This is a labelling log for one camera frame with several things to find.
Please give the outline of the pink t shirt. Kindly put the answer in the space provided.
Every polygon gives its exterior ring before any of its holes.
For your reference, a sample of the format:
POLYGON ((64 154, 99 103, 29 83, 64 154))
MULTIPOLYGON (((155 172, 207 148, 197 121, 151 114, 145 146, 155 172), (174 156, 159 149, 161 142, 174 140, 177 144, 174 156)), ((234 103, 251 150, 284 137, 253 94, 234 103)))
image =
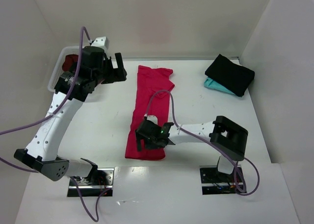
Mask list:
POLYGON ((170 92, 175 87, 170 80, 172 74, 173 70, 168 68, 138 66, 135 109, 126 145, 126 159, 157 161, 165 158, 164 149, 148 150, 144 148, 143 142, 141 151, 138 151, 135 130, 140 126, 145 114, 156 116, 159 126, 168 121, 170 95, 166 91, 170 92))

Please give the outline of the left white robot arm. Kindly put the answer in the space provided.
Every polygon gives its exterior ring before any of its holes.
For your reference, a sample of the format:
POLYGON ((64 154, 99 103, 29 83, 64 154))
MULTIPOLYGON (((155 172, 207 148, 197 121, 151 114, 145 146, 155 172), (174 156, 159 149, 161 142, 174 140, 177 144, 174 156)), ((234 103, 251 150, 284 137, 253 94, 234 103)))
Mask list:
POLYGON ((64 176, 81 177, 92 183, 97 179, 98 166, 88 159, 68 160, 59 157, 62 138, 76 112, 87 96, 100 84, 125 81, 127 72, 121 53, 115 54, 117 67, 100 47, 85 46, 80 68, 71 66, 63 72, 55 85, 55 93, 44 121, 34 138, 24 149, 17 149, 14 158, 52 181, 64 176))

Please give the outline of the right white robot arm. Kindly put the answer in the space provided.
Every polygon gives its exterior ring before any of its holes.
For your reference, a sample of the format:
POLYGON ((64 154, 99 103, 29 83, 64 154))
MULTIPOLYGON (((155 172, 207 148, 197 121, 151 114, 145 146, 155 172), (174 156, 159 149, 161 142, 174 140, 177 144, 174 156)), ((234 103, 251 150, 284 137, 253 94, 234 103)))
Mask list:
POLYGON ((217 163, 218 172, 228 175, 234 172, 236 162, 244 160, 248 131, 224 116, 217 116, 208 123, 179 126, 172 122, 159 126, 156 121, 155 116, 145 116, 136 129, 138 151, 142 148, 154 150, 167 145, 209 142, 221 154, 217 163))

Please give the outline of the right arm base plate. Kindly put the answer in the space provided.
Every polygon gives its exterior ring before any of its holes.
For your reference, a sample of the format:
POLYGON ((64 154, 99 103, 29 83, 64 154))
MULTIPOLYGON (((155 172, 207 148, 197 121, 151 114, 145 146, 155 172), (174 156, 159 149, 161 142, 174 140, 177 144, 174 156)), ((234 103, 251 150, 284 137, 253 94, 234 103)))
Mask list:
POLYGON ((200 167, 202 195, 236 194, 233 174, 225 174, 214 166, 200 167))

